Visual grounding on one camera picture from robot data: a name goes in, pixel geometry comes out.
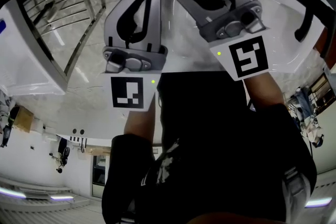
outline wall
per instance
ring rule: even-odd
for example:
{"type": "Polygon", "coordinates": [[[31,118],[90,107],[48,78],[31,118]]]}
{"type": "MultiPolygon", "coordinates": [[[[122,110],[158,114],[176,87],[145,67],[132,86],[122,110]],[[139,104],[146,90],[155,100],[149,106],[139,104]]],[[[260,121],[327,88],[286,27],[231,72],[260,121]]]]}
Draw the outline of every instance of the wall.
{"type": "Polygon", "coordinates": [[[63,177],[49,156],[54,151],[52,146],[41,135],[12,129],[7,147],[0,148],[0,174],[28,183],[63,186],[63,177]]]}
{"type": "MultiPolygon", "coordinates": [[[[159,107],[158,99],[158,95],[156,94],[155,144],[161,143],[162,136],[160,121],[161,108],[159,107]]],[[[76,137],[86,137],[94,140],[110,140],[117,135],[123,134],[127,117],[127,112],[122,112],[118,109],[111,111],[108,109],[84,111],[63,106],[59,112],[56,133],[58,135],[74,135],[76,137]],[[73,129],[77,130],[76,134],[72,133],[73,129]],[[83,135],[80,134],[80,130],[82,129],[85,131],[83,135]]]]}
{"type": "Polygon", "coordinates": [[[93,156],[83,154],[80,150],[69,147],[68,164],[63,168],[62,173],[64,185],[71,188],[73,193],[90,198],[92,192],[93,156]]]}
{"type": "Polygon", "coordinates": [[[317,116],[320,126],[319,134],[324,134],[323,145],[313,148],[313,159],[318,173],[336,168],[336,102],[317,116]]]}
{"type": "Polygon", "coordinates": [[[68,164],[62,174],[56,171],[56,162],[49,156],[56,152],[58,143],[45,142],[43,136],[13,129],[8,145],[0,148],[0,174],[6,178],[32,184],[67,186],[73,193],[91,196],[92,156],[83,154],[70,144],[68,164]]]}

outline blue label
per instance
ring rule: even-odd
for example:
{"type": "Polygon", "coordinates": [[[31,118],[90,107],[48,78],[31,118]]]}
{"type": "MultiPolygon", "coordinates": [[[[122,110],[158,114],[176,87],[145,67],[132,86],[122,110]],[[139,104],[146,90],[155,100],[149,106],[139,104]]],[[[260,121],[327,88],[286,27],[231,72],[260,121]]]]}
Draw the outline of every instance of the blue label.
{"type": "Polygon", "coordinates": [[[0,20],[0,34],[2,33],[3,30],[6,28],[6,23],[4,20],[0,20]]]}

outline marble floor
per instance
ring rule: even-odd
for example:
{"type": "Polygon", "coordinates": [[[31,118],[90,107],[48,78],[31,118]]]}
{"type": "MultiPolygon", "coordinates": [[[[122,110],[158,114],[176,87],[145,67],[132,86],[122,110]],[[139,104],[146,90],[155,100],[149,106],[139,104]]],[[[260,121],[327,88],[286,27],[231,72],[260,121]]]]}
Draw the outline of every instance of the marble floor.
{"type": "MultiPolygon", "coordinates": [[[[107,10],[79,57],[69,80],[67,93],[63,96],[26,95],[15,97],[17,103],[31,110],[35,117],[41,119],[46,126],[56,127],[59,111],[64,108],[76,108],[76,110],[92,112],[106,109],[106,102],[102,91],[103,82],[99,76],[100,73],[104,72],[106,65],[102,57],[102,49],[105,46],[103,41],[103,25],[106,16],[119,0],[103,1],[106,3],[107,10]]],[[[95,12],[97,12],[101,5],[101,0],[91,0],[91,2],[93,3],[95,12]]],[[[83,6],[78,5],[72,12],[80,11],[81,9],[83,9],[83,6]]],[[[87,20],[43,35],[46,45],[61,68],[65,68],[89,22],[87,20]]],[[[322,74],[323,67],[323,60],[316,51],[312,51],[296,73],[272,73],[272,75],[288,98],[294,93],[297,87],[312,84],[322,74]]],[[[125,115],[120,113],[120,117],[113,120],[124,121],[124,119],[125,115]]]]}

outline white marker mount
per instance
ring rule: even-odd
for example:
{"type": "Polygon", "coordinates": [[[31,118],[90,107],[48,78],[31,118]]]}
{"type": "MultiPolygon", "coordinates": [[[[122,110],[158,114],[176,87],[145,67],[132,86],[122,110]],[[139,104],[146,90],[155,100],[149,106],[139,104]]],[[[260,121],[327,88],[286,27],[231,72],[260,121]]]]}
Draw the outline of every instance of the white marker mount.
{"type": "Polygon", "coordinates": [[[103,73],[109,109],[148,111],[161,77],[160,71],[103,73]]]}
{"type": "Polygon", "coordinates": [[[210,51],[233,80],[243,80],[270,70],[271,42],[267,30],[210,42],[210,51]]]}

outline fluorescent light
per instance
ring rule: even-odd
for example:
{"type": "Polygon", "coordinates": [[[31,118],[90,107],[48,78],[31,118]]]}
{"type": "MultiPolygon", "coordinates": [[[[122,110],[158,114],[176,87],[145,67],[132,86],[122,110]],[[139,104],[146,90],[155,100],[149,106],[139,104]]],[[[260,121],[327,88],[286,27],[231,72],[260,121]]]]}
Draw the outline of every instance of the fluorescent light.
{"type": "Polygon", "coordinates": [[[325,198],[325,199],[319,199],[319,200],[311,200],[307,202],[306,208],[308,207],[322,207],[327,206],[331,202],[332,198],[325,198]]]}
{"type": "Polygon", "coordinates": [[[81,77],[84,79],[86,83],[89,83],[88,78],[85,76],[85,74],[82,72],[82,70],[79,69],[79,67],[75,67],[75,70],[78,72],[78,74],[81,75],[81,77]]]}
{"type": "Polygon", "coordinates": [[[64,42],[63,42],[61,36],[60,36],[59,33],[57,32],[57,30],[54,30],[54,34],[55,34],[55,36],[56,36],[58,42],[60,43],[60,45],[61,45],[61,46],[64,46],[65,44],[64,44],[64,42]]]}
{"type": "Polygon", "coordinates": [[[72,200],[73,196],[51,196],[51,199],[53,200],[72,200]]]}
{"type": "Polygon", "coordinates": [[[1,188],[1,187],[0,187],[0,193],[13,196],[13,197],[17,197],[17,198],[26,198],[26,195],[24,195],[23,193],[19,193],[17,191],[13,191],[13,190],[1,188]]]}

